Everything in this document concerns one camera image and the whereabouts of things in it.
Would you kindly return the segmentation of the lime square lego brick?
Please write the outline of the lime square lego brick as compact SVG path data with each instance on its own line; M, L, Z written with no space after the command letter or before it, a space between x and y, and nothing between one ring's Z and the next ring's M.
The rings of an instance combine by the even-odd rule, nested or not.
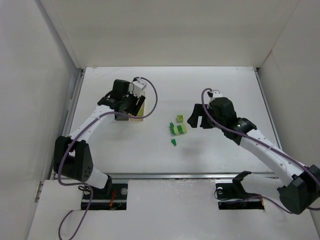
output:
M183 115L177 115L177 116L176 116L176 121L177 121L178 123L182 123L182 122L184 121Z

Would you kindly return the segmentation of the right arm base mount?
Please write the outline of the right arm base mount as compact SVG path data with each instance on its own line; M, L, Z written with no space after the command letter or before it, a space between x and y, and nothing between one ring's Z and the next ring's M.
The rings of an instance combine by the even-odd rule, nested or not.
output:
M252 172L243 171L229 180L215 182L214 197L219 210L264 210L263 199L257 193L245 191L242 181Z

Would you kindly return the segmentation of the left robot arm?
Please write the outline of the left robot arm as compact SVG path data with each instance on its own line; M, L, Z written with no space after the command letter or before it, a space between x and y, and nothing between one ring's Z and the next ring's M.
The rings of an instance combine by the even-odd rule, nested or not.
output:
M93 162L89 140L98 127L105 127L117 117L137 116L145 101L143 92L147 82L142 78L133 81L116 79L112 90L103 96L87 120L69 136L55 141L53 171L103 193L109 193L112 179L99 171Z

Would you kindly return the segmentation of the pale yellow lego brick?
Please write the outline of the pale yellow lego brick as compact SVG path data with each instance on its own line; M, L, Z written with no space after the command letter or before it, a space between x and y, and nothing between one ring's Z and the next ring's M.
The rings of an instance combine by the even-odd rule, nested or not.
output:
M137 113L137 116L138 116L138 117L141 117L141 116L143 116L143 115L144 115L144 108L141 107L141 108L139 109L138 113Z

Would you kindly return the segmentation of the striped green lego stack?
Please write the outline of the striped green lego stack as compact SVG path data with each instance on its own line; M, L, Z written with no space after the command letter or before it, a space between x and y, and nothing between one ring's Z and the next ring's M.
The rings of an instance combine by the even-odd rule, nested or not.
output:
M169 124L171 134L174 136L183 135L187 133L187 127L184 122L174 125L172 122Z

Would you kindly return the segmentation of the small green wedge lego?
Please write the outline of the small green wedge lego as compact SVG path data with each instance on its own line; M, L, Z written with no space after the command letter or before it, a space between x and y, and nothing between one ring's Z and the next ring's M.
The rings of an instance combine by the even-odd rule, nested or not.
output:
M172 140L171 140L171 142L172 142L172 144L173 144L174 146L176 146L176 145L177 145L177 142L176 142L176 140L175 140L175 139L172 139Z

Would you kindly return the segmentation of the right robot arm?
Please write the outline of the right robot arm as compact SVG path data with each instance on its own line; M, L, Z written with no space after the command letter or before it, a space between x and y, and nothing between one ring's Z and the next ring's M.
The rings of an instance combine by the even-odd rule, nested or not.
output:
M219 129L276 174L276 179L268 179L244 170L225 184L227 192L219 200L266 197L279 200L290 214L313 210L312 204L320 198L320 168L307 166L272 144L254 123L237 116L231 100L219 96L211 97L207 104L196 103L187 123L192 128Z

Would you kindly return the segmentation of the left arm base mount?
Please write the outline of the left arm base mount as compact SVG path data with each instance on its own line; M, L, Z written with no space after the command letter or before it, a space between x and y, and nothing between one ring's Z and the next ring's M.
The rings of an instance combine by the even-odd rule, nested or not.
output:
M92 187L93 197L89 210L92 211L125 211L127 209L128 183L113 183L109 193Z

